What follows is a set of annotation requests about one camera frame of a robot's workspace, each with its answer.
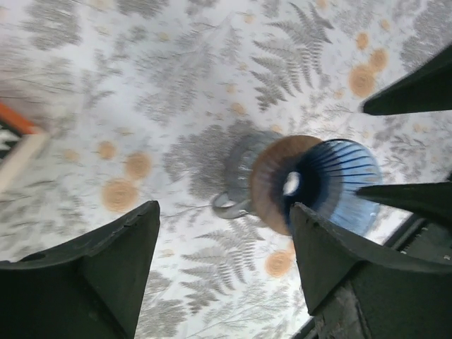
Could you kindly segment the round wooden dripper base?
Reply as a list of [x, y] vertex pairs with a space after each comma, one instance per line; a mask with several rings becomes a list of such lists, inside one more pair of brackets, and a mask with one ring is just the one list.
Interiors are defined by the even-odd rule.
[[251, 205], [255, 214], [273, 231], [290, 235], [285, 219], [283, 188], [296, 160], [310, 148], [321, 143], [315, 136], [293, 135], [270, 143], [252, 166]]

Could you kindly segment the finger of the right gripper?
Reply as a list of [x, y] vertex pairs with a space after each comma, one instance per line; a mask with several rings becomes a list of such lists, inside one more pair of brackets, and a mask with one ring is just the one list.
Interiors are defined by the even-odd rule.
[[390, 116], [451, 109], [451, 46], [363, 102], [362, 112]]
[[366, 186], [356, 190], [356, 195], [433, 222], [451, 223], [450, 182]]

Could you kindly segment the coffee filter paper box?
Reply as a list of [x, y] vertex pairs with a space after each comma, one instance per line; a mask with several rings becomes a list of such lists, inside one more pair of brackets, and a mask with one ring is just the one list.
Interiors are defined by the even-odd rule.
[[1, 103], [1, 193], [44, 148], [49, 134]]

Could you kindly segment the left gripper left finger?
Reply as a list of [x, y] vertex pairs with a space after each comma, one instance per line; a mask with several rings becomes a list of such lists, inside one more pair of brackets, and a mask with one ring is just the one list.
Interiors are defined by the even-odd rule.
[[147, 201], [16, 262], [1, 262], [2, 338], [134, 338], [160, 229]]

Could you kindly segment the blue ribbed cone dripper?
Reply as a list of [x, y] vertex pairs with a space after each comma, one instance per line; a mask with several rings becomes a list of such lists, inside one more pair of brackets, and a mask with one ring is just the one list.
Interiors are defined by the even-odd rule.
[[290, 221], [290, 208], [295, 203], [360, 236], [371, 229], [379, 205], [355, 194], [382, 182], [380, 167], [367, 147], [343, 138], [322, 141], [298, 155], [289, 172], [298, 178], [296, 189], [281, 200], [289, 234], [295, 231]]

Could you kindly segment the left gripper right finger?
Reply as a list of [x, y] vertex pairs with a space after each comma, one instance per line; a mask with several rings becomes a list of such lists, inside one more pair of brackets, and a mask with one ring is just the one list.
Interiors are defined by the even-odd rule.
[[305, 338], [450, 338], [451, 232], [418, 220], [379, 245], [316, 216], [290, 212]]

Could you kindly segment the grey glass coffee server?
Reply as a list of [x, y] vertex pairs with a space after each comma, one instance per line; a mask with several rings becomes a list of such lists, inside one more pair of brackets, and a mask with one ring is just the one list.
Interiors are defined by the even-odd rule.
[[255, 214], [249, 183], [253, 164], [271, 143], [282, 137], [275, 131], [254, 131], [242, 136], [233, 145], [225, 160], [225, 190], [217, 194], [211, 204], [216, 216], [232, 220]]

